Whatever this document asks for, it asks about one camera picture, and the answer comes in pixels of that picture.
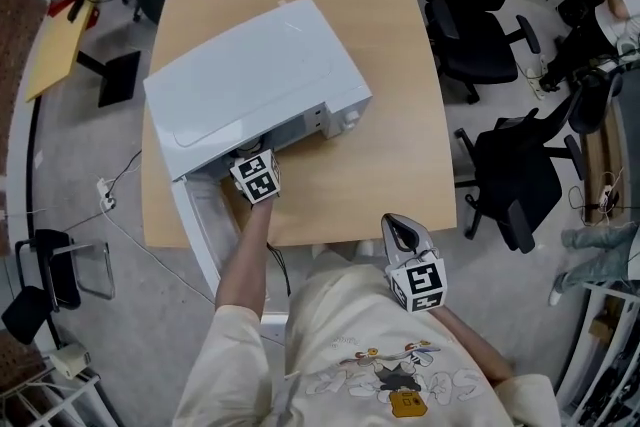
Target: gray floor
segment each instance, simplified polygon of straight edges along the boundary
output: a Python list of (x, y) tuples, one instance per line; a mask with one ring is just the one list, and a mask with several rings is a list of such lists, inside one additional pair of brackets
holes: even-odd
[[(100, 23), (87, 34), (83, 49), (100, 60), (133, 48), (143, 49), (138, 73), (138, 78), (143, 78), (149, 67), (153, 25), (146, 20), (130, 23), (131, 11), (120, 2), (102, 7)], [(516, 13), (528, 17), (543, 53), (551, 57), (555, 53), (552, 38), (565, 32), (559, 17), (523, 0), (507, 0), (498, 13), (507, 31), (516, 28)], [(526, 44), (520, 42), (513, 48), (523, 68), (539, 70)], [(140, 148), (142, 85), (138, 84), (132, 101), (100, 110), (98, 88), (99, 78), (77, 67), (66, 83), (44, 95), (35, 146), (36, 158), (42, 152), (42, 162), (34, 176), (34, 207), (47, 210), (36, 214), (37, 227), (65, 229), (99, 212), (97, 176), (115, 177)], [(475, 138), (490, 129), (499, 116), (521, 116), (534, 107), (546, 115), (566, 95), (548, 95), (540, 102), (522, 77), (511, 84), (478, 89), (482, 101), (469, 106), (464, 103), (465, 93), (459, 83), (442, 80), (450, 133), (463, 126)], [(453, 139), (452, 152), (456, 174), (467, 174), (468, 157)], [(579, 183), (571, 163), (558, 162), (556, 168), (565, 192)], [(584, 292), (577, 289), (567, 293), (555, 308), (548, 307), (546, 301), (558, 270), (588, 257), (585, 253), (567, 253), (559, 243), (562, 228), (580, 224), (578, 214), (563, 198), (536, 232), (538, 247), (522, 255), (506, 248), (495, 223), (489, 220), (483, 221), (474, 242), (463, 237), (462, 227), (470, 215), (463, 201), (465, 192), (458, 191), (457, 196), (460, 227), (433, 234), (446, 260), (450, 285), (447, 303), (512, 360), (519, 372), (544, 373), (555, 381), (580, 320)], [(113, 219), (142, 241), (139, 173), (123, 176), (115, 197), (118, 205)], [(109, 242), (117, 297), (105, 302), (83, 296), (79, 310), (57, 315), (56, 322), (69, 337), (90, 350), (93, 367), (101, 374), (104, 390), (125, 425), (169, 425), (209, 327), (211, 305), (136, 248), (106, 219), (87, 222), (71, 233), (78, 240), (98, 238)], [(190, 251), (154, 252), (194, 287), (207, 290)], [(309, 261), (308, 248), (287, 249), (284, 255), (294, 275), (294, 286), (299, 286)], [(277, 272), (274, 265), (270, 279), (281, 279)], [(266, 345), (274, 375), (280, 375), (282, 348)]]

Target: yellow patch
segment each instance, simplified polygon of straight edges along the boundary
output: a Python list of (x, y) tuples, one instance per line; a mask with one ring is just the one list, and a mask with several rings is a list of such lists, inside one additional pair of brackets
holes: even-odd
[(389, 399), (391, 412), (396, 418), (424, 416), (428, 410), (417, 391), (392, 391)]

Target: jeans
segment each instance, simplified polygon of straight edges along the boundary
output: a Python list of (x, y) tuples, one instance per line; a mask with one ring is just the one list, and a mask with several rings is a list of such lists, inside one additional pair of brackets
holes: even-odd
[(593, 260), (560, 274), (556, 277), (553, 288), (556, 292), (563, 293), (581, 283), (628, 279), (629, 252), (637, 231), (638, 226), (635, 224), (624, 228), (603, 226), (563, 231), (562, 243), (565, 247), (598, 247), (605, 251)]

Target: black office chair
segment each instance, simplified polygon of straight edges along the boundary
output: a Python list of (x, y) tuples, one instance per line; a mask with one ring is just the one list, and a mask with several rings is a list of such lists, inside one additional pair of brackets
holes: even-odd
[[(26, 285), (22, 271), (20, 250), (32, 245), (37, 254), (38, 268), (43, 288)], [(109, 280), (109, 289), (99, 291), (84, 286), (78, 276), (76, 256), (92, 256), (97, 250), (104, 258)], [(115, 297), (115, 285), (109, 258), (109, 246), (103, 242), (74, 244), (73, 239), (64, 232), (56, 230), (36, 230), (30, 240), (23, 240), (15, 246), (16, 266), (21, 291), (2, 314), (2, 321), (11, 335), (20, 343), (30, 344), (44, 322), (51, 322), (51, 313), (60, 308), (75, 310), (80, 307), (80, 290), (102, 299)], [(52, 329), (54, 340), (57, 338)]]
[(426, 0), (425, 14), (434, 52), (440, 58), (438, 73), (464, 82), (470, 104), (480, 100), (474, 84), (500, 84), (518, 77), (511, 43), (526, 39), (534, 54), (540, 45), (524, 16), (520, 29), (506, 34), (494, 15), (505, 0)]
[(611, 99), (622, 91), (622, 70), (605, 73), (597, 68), (573, 73), (573, 87), (582, 94), (569, 116), (569, 125), (578, 134), (591, 134), (598, 130), (607, 115)]
[(498, 223), (512, 251), (528, 253), (535, 247), (533, 232), (562, 197), (562, 188), (551, 158), (573, 160), (578, 177), (584, 180), (586, 165), (572, 136), (564, 138), (566, 148), (546, 148), (580, 100), (582, 89), (564, 100), (548, 117), (536, 119), (538, 109), (524, 118), (500, 118), (493, 130), (483, 132), (474, 145), (464, 129), (456, 130), (475, 166), (475, 180), (456, 187), (478, 186), (480, 195), (465, 200), (475, 210), (473, 224), (465, 237), (473, 239), (482, 216)]

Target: wooden table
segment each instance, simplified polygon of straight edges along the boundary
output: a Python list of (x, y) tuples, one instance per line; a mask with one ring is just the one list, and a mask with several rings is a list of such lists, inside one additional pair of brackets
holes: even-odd
[(69, 4), (55, 17), (46, 17), (45, 28), (29, 78), (25, 101), (30, 102), (47, 89), (66, 79), (75, 63), (81, 64), (103, 78), (98, 107), (128, 100), (133, 96), (140, 52), (133, 52), (105, 64), (79, 50), (80, 40), (87, 28), (97, 0), (85, 0), (73, 22), (67, 15)]
[(44, 33), (38, 46), (37, 58), (29, 78), (26, 101), (40, 96), (51, 86), (71, 75), (78, 57), (80, 39), (93, 11), (93, 2), (83, 4), (73, 22), (67, 15), (73, 4), (68, 5), (54, 18), (46, 17)]
[[(166, 0), (151, 73), (206, 40), (290, 1)], [(282, 193), (272, 218), (271, 243), (380, 238), (380, 218), (386, 212), (411, 217), (430, 230), (455, 227), (444, 106), (417, 1), (314, 2), (358, 66), (373, 98), (353, 132), (331, 140), (316, 134), (278, 152)], [(145, 241), (156, 247), (189, 247), (148, 109), (142, 150)], [(247, 204), (230, 182), (223, 188), (243, 226)]]

